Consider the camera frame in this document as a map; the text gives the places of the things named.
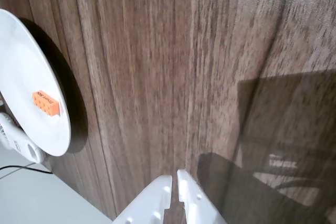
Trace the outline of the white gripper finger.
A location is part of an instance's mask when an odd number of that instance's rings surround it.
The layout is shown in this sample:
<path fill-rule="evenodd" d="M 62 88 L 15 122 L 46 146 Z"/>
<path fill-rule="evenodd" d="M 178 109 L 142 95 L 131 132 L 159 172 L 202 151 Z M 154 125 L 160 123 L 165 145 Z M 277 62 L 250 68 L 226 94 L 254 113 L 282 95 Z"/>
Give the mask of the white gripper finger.
<path fill-rule="evenodd" d="M 177 171 L 179 201 L 184 203 L 186 223 L 226 223 L 194 178 L 184 169 Z"/>
<path fill-rule="evenodd" d="M 171 205 L 171 194 L 172 176 L 159 176 L 134 198 L 113 223 L 163 223 L 164 212 Z"/>

